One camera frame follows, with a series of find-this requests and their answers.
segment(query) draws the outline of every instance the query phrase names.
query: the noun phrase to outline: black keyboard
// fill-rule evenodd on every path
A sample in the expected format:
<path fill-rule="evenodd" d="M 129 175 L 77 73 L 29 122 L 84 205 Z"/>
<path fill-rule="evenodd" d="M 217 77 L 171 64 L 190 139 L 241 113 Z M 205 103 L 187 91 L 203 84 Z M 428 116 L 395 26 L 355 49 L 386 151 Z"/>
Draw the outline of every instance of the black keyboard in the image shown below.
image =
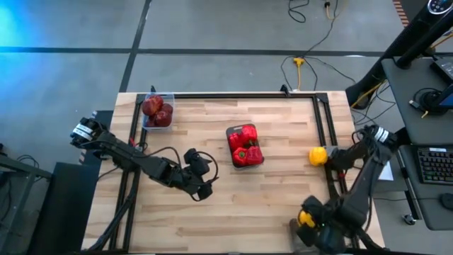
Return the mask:
<path fill-rule="evenodd" d="M 453 150 L 438 152 L 418 148 L 417 153 L 423 183 L 453 185 Z"/>

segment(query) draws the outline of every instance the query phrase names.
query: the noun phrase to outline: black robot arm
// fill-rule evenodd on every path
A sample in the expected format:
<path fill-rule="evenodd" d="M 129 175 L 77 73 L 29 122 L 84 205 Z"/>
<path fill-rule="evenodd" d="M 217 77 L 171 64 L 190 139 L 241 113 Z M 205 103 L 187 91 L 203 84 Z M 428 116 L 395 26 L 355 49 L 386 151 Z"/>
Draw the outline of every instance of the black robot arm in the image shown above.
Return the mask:
<path fill-rule="evenodd" d="M 375 184 L 385 164 L 397 149 L 396 136 L 382 127 L 365 126 L 355 134 L 359 138 L 349 149 L 336 149 L 326 164 L 332 169 L 347 170 L 356 159 L 364 165 L 352 188 L 322 204 L 314 196 L 307 198 L 297 218 L 297 235 L 307 246 L 316 245 L 327 254 L 346 250 L 344 237 L 359 237 L 368 249 L 381 249 L 362 229 Z"/>
<path fill-rule="evenodd" d="M 212 194 L 212 182 L 218 178 L 216 164 L 215 177 L 207 182 L 203 181 L 202 175 L 210 171 L 208 164 L 212 161 L 203 159 L 195 149 L 189 149 L 185 153 L 184 160 L 188 166 L 182 168 L 180 162 L 144 154 L 129 146 L 93 118 L 82 118 L 71 137 L 71 145 L 94 151 L 99 158 L 110 155 L 113 163 L 123 171 L 133 171 L 139 167 L 151 180 L 169 188 L 180 189 L 191 196 L 198 194 L 199 200 L 204 200 Z"/>

